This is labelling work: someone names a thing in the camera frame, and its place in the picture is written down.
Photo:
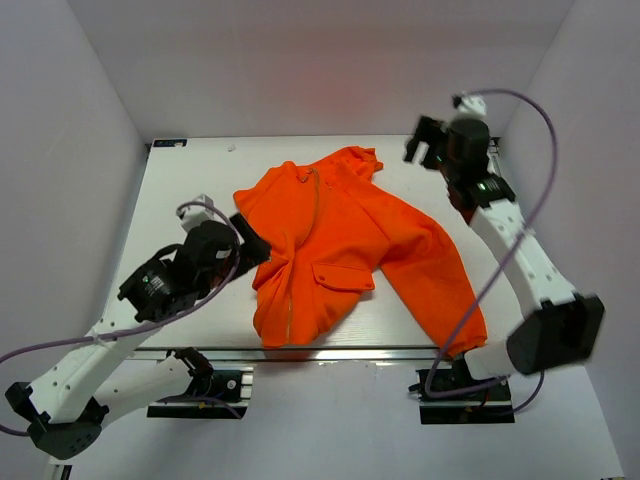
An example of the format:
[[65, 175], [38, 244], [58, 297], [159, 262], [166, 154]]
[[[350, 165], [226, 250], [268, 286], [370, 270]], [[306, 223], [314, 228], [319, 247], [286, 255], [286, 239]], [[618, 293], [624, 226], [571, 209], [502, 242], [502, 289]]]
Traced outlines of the orange zip jacket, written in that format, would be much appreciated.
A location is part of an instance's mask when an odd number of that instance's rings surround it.
[[234, 194], [271, 248], [253, 280], [254, 328], [267, 348], [307, 345], [375, 287], [380, 270], [445, 353], [484, 345], [487, 330], [453, 240], [431, 217], [380, 189], [371, 148], [345, 147], [309, 165], [285, 162]]

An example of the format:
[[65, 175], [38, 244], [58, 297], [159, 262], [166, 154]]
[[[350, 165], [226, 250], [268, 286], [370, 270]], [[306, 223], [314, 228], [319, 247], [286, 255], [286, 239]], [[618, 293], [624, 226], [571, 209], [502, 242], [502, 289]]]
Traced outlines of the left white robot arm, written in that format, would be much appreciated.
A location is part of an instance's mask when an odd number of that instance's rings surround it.
[[70, 351], [31, 382], [5, 393], [25, 419], [25, 436], [58, 460], [91, 446], [111, 423], [154, 402], [213, 404], [233, 395], [226, 380], [193, 347], [175, 349], [128, 379], [112, 373], [149, 336], [206, 305], [231, 281], [270, 258], [271, 248], [241, 214], [187, 217], [181, 243], [167, 245], [120, 286], [134, 309], [123, 321], [99, 320]]

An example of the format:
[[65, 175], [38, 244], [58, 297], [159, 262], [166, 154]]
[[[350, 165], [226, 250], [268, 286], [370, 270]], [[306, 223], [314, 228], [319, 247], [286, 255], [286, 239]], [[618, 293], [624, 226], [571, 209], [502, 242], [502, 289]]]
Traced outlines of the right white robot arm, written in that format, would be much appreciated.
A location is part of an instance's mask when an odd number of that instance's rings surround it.
[[486, 123], [471, 116], [449, 122], [422, 116], [406, 144], [405, 162], [413, 161], [420, 144], [427, 146], [421, 166], [442, 174], [452, 206], [501, 261], [523, 315], [504, 340], [464, 354], [465, 365], [451, 374], [453, 390], [472, 399], [492, 377], [588, 361], [605, 307], [564, 278], [526, 227], [514, 191], [489, 167]]

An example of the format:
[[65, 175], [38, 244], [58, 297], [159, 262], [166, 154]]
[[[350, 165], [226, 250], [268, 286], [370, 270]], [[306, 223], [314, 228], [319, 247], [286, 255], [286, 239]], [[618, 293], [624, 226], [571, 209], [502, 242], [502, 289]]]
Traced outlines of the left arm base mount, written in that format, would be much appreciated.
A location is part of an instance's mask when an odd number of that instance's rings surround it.
[[252, 367], [214, 365], [194, 348], [169, 350], [165, 357], [187, 366], [190, 383], [148, 406], [146, 416], [155, 419], [241, 420], [252, 396]]

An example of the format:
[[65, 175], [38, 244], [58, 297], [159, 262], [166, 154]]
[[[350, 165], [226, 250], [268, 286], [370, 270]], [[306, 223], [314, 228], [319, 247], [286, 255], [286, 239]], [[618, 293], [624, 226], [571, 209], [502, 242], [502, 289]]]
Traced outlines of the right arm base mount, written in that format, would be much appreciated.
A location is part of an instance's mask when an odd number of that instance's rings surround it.
[[430, 388], [434, 393], [447, 393], [443, 398], [430, 395], [425, 389], [430, 369], [416, 371], [417, 382], [408, 387], [408, 394], [419, 403], [422, 425], [489, 425], [515, 422], [511, 391], [506, 380], [490, 388], [452, 395], [450, 390], [475, 387], [482, 381], [473, 380], [461, 360], [440, 364]]

